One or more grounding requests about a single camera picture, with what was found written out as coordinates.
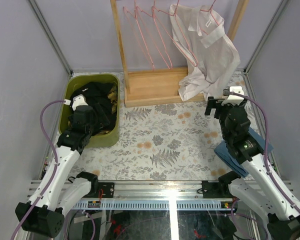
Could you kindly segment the white shirt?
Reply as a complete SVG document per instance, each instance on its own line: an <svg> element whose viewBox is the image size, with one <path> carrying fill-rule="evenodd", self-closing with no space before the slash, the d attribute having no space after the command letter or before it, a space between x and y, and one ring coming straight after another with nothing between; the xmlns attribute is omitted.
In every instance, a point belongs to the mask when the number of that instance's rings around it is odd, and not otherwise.
<svg viewBox="0 0 300 240"><path fill-rule="evenodd" d="M197 67L187 63L188 74L178 83L178 94L183 101L198 94L203 94L205 98L221 96L241 62L237 49L225 31L223 36L204 35L200 31L200 7L181 5L177 14L198 60Z"/></svg>

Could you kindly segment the pink hanger of black shirt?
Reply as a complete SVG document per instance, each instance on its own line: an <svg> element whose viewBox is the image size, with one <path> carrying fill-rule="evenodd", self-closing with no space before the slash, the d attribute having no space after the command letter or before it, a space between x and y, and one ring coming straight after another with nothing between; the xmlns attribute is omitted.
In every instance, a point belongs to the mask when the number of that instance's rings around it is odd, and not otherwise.
<svg viewBox="0 0 300 240"><path fill-rule="evenodd" d="M180 1L178 0L176 4L172 4L170 6L169 11L163 11L156 7L156 1L153 1L152 5L152 17L155 25L159 22L159 25L163 28L163 30L170 37L171 41L174 43L175 47L180 51L180 53L184 56L187 63L192 65L193 67L198 66L198 59L193 52L192 43L187 37L187 31L183 30L182 26L184 24L180 21L178 16L178 11L180 9ZM164 13L169 16L171 23L171 34L165 29L165 26L160 22L160 19L157 17L156 13Z"/></svg>

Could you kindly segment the pink wire hanger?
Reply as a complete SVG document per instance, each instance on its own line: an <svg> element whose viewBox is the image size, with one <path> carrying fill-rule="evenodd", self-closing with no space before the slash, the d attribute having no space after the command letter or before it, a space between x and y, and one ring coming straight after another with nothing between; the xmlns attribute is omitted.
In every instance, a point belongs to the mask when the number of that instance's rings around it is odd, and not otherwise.
<svg viewBox="0 0 300 240"><path fill-rule="evenodd" d="M146 59L147 63L151 70L155 70L154 60L152 58L151 52L149 50L149 45L146 40L146 35L144 34L145 29L142 28L143 20L137 10L138 1L133 1L133 9L129 10L126 6L122 7L124 17L130 26L132 31L132 35L135 38L138 48L141 50L144 58Z"/></svg>

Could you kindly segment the pink hanger of plaid shirt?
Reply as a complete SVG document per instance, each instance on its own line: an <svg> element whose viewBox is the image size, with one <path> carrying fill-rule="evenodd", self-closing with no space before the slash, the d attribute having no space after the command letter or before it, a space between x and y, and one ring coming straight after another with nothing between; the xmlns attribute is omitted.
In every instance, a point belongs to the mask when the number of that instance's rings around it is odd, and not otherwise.
<svg viewBox="0 0 300 240"><path fill-rule="evenodd" d="M147 40L150 41L164 65L170 70L173 68L173 64L167 51L164 38L158 26L158 21L155 14L155 4L156 1L154 0L150 6L150 10L144 10L138 5L137 1L134 1L134 18L152 69L154 70L156 68L157 63L152 56L152 53L148 49Z"/></svg>

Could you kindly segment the pink hanger of white shirt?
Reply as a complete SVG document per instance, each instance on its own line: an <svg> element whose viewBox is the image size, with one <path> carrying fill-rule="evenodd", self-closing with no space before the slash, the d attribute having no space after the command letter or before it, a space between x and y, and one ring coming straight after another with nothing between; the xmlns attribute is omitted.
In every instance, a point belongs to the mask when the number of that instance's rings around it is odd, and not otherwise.
<svg viewBox="0 0 300 240"><path fill-rule="evenodd" d="M199 9L198 24L200 31L205 36L225 34L224 18L214 10L214 0L210 5L202 5Z"/></svg>

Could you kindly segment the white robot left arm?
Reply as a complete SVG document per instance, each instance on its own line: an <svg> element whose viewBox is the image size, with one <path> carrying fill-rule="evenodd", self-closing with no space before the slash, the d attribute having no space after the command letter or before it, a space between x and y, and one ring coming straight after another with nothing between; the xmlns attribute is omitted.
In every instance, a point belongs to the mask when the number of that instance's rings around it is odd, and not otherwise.
<svg viewBox="0 0 300 240"><path fill-rule="evenodd" d="M72 167L80 158L97 127L98 115L87 103L73 107L72 124L52 146L51 161L41 183L26 203L18 203L15 209L19 221L11 238L19 229L55 238L61 231L65 218L83 197L101 197L98 176L82 171L65 191L62 191Z"/></svg>

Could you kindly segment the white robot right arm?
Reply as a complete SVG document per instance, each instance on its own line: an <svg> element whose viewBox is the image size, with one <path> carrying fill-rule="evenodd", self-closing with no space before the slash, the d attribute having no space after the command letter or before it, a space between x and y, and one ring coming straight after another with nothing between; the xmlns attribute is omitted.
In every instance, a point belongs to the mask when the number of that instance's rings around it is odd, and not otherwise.
<svg viewBox="0 0 300 240"><path fill-rule="evenodd" d="M267 148L261 147L249 132L246 102L245 96L209 97L204 114L208 116L215 110L214 118L219 120L226 149L262 192L248 186L234 171L218 179L218 192L223 197L243 201L259 215L266 236L273 240L296 240L300 238L300 201L268 162Z"/></svg>

